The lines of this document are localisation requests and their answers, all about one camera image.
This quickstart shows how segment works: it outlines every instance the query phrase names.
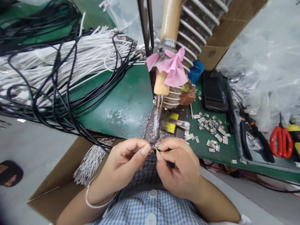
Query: blue container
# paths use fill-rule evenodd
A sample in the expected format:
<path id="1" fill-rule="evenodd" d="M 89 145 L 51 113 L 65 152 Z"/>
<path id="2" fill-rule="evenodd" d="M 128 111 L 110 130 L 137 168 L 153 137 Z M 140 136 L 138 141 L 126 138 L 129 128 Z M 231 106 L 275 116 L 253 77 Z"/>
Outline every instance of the blue container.
<path id="1" fill-rule="evenodd" d="M 193 64 L 194 66 L 190 68 L 190 72 L 187 74 L 187 76 L 192 83 L 196 83 L 204 71 L 204 65 L 199 60 L 195 60 Z"/>

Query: hand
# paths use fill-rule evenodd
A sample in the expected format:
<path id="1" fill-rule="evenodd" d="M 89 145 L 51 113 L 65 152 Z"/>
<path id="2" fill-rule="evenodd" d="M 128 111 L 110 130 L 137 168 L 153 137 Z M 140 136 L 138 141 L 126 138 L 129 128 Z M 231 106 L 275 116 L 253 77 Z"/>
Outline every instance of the hand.
<path id="1" fill-rule="evenodd" d="M 159 143 L 157 156 L 157 172 L 164 187 L 172 194 L 193 202 L 200 189 L 200 163 L 193 150 L 185 140 L 170 137 Z M 167 161 L 175 163 L 170 168 Z"/>
<path id="2" fill-rule="evenodd" d="M 126 187 L 135 172 L 143 167 L 150 150 L 150 143 L 139 138 L 128 139 L 114 146 L 99 176 L 89 188 L 89 202 L 102 202 Z"/>

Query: person's left hand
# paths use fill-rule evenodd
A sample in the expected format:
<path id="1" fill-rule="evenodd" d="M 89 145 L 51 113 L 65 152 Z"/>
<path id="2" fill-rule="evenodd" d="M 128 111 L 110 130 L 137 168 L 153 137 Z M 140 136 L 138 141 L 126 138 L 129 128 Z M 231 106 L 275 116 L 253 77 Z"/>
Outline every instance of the person's left hand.
<path id="1" fill-rule="evenodd" d="M 89 188 L 91 204 L 101 202 L 126 187 L 138 169 L 141 169 L 151 150 L 148 141 L 132 138 L 114 146 L 99 176 Z"/>

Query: shirt button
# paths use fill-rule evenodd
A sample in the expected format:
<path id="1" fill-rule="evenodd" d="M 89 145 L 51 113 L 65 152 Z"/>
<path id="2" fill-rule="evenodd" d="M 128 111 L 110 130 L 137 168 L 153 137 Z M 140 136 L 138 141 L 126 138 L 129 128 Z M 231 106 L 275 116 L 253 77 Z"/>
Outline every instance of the shirt button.
<path id="1" fill-rule="evenodd" d="M 149 196 L 150 196 L 151 198 L 155 198 L 157 195 L 158 195 L 157 190 L 151 190 L 151 191 L 149 192 Z"/>
<path id="2" fill-rule="evenodd" d="M 149 213 L 149 215 L 145 219 L 145 225 L 156 225 L 156 223 L 156 215 L 154 213 Z"/>

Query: red handle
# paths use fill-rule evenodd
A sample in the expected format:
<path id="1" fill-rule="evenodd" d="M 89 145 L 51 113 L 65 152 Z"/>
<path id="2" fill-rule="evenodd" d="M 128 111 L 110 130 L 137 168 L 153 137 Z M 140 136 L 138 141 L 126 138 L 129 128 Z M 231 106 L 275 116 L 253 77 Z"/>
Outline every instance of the red handle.
<path id="1" fill-rule="evenodd" d="M 277 137 L 277 151 L 275 148 L 276 137 Z M 270 137 L 270 149 L 272 154 L 276 157 L 281 157 L 283 152 L 282 146 L 283 145 L 282 145 L 281 128 L 277 126 L 274 128 Z"/>
<path id="2" fill-rule="evenodd" d="M 282 129 L 282 156 L 285 158 L 290 158 L 293 153 L 293 141 L 290 133 L 286 128 Z"/>

